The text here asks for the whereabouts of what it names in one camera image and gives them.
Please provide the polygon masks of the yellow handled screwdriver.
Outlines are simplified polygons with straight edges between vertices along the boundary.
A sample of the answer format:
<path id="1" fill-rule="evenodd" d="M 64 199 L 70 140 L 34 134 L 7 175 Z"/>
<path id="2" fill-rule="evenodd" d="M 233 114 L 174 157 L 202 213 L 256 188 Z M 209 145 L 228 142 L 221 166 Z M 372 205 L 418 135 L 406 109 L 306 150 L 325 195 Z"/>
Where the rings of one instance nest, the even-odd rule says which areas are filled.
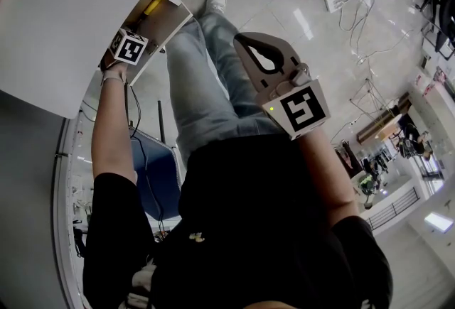
<path id="1" fill-rule="evenodd" d="M 146 6 L 146 8 L 141 12 L 138 22 L 143 21 L 147 18 L 150 13 L 161 3 L 162 0 L 151 0 L 151 2 Z"/>

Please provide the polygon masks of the blue chair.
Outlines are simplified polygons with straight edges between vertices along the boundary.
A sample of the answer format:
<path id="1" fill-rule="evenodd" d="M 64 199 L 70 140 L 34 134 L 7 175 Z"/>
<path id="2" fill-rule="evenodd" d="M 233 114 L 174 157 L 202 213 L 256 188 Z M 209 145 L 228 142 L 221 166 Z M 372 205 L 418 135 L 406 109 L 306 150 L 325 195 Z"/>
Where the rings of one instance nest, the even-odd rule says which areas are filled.
<path id="1" fill-rule="evenodd" d="M 181 177 L 173 149 L 140 130 L 131 137 L 131 143 L 144 211 L 156 221 L 177 217 Z"/>

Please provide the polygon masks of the person's right forearm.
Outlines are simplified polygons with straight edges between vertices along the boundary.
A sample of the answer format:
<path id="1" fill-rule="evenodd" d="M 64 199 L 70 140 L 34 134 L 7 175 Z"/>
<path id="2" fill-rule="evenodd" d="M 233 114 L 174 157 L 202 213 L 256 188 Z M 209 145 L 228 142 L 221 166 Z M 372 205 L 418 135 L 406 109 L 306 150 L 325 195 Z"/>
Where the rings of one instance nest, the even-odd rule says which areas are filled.
<path id="1" fill-rule="evenodd" d="M 331 226 L 358 215 L 353 184 L 327 135 L 318 126 L 297 139 Z"/>

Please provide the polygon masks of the potted plant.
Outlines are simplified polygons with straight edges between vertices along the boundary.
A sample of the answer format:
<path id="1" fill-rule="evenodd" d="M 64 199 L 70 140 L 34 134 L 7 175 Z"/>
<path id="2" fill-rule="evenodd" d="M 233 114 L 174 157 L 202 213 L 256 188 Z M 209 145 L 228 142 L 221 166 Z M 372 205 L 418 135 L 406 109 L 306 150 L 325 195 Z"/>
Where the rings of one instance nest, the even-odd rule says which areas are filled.
<path id="1" fill-rule="evenodd" d="M 377 194 L 380 192 L 380 181 L 374 179 L 371 174 L 364 175 L 358 180 L 355 191 L 357 192 L 357 203 L 364 210 L 370 210 L 375 203 Z"/>

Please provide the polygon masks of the black metal railing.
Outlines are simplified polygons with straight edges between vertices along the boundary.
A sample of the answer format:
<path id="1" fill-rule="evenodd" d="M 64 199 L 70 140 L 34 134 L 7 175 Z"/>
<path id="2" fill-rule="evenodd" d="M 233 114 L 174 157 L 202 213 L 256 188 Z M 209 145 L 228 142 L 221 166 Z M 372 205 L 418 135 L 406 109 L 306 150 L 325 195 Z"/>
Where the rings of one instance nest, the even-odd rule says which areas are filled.
<path id="1" fill-rule="evenodd" d="M 376 230 L 383 225 L 387 224 L 398 215 L 402 214 L 405 210 L 419 202 L 419 195 L 415 188 L 408 190 L 402 197 L 390 203 L 384 209 L 366 219 L 370 228 Z"/>

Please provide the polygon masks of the grey wristband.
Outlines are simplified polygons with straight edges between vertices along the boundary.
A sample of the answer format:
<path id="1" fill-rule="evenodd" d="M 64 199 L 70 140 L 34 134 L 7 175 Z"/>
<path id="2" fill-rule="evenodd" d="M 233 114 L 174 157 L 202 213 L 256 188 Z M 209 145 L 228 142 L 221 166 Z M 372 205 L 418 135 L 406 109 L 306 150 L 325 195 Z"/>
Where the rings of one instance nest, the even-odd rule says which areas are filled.
<path id="1" fill-rule="evenodd" d="M 120 75 L 108 74 L 108 75 L 103 76 L 100 86 L 102 87 L 108 80 L 117 81 L 122 86 L 125 86 L 127 83 L 127 81 L 124 78 L 122 78 Z"/>

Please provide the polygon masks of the white shoe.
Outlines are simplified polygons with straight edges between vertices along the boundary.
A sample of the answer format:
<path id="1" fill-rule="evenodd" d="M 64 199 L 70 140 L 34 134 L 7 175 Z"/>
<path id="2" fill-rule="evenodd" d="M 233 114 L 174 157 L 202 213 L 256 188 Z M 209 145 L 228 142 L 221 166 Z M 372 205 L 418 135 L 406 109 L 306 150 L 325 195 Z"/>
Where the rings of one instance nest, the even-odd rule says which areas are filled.
<path id="1" fill-rule="evenodd" d="M 227 0 L 205 0 L 201 18 L 209 15 L 225 16 L 226 6 Z"/>

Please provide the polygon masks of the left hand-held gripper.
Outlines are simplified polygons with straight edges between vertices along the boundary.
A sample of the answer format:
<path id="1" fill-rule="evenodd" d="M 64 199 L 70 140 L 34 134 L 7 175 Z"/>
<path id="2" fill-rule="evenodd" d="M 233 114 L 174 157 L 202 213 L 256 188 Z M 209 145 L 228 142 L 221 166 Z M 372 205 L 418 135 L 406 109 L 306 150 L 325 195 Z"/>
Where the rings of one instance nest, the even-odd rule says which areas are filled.
<path id="1" fill-rule="evenodd" d="M 115 60 L 137 65 L 149 40 L 143 36 L 120 28 L 108 47 Z"/>

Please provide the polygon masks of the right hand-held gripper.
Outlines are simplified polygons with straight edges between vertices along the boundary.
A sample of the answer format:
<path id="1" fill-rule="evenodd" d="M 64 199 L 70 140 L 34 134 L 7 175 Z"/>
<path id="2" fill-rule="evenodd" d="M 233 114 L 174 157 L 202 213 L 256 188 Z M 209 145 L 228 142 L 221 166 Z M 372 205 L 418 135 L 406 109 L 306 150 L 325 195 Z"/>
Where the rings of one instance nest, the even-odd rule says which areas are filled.
<path id="1" fill-rule="evenodd" d="M 258 95 L 261 107 L 291 140 L 309 133 L 328 119 L 328 105 L 309 67 L 299 64 L 298 55 L 284 39 L 266 33 L 245 32 L 234 37 L 235 50 Z M 274 85 L 277 73 L 287 62 L 297 66 L 287 79 Z"/>

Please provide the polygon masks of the light blue jeans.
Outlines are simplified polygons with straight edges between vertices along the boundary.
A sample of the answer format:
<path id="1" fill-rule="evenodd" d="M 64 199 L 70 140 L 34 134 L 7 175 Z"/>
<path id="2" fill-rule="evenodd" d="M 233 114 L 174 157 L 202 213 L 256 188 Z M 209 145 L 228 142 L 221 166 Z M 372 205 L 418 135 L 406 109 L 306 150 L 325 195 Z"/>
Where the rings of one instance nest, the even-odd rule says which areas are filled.
<path id="1" fill-rule="evenodd" d="M 210 11 L 191 19 L 166 46 L 184 161 L 213 141 L 283 132 L 255 102 L 256 91 L 233 46 L 237 32 L 223 13 Z"/>

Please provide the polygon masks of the person's black shirt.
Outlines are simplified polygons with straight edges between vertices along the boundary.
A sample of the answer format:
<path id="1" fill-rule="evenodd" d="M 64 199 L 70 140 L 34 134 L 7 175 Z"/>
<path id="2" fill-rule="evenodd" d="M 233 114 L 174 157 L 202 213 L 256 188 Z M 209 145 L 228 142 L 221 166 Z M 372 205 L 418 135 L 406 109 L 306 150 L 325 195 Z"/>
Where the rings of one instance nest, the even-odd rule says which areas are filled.
<path id="1" fill-rule="evenodd" d="M 92 309 L 389 309 L 389 263 L 369 224 L 329 224 L 298 147 L 280 135 L 191 154 L 181 221 L 157 243 L 133 182 L 95 178 L 83 271 Z"/>

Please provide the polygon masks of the person's left forearm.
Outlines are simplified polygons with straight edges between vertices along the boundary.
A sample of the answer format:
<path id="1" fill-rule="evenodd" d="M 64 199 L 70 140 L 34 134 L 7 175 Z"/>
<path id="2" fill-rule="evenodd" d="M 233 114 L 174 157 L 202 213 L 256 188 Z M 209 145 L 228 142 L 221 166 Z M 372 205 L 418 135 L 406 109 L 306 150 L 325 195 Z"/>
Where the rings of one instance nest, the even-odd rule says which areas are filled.
<path id="1" fill-rule="evenodd" d="M 126 79 L 126 72 L 127 64 L 115 63 L 105 70 L 104 75 L 120 75 Z M 114 173 L 135 183 L 137 174 L 134 170 L 125 107 L 125 86 L 108 80 L 101 87 L 92 134 L 92 172 L 95 177 L 103 173 Z"/>

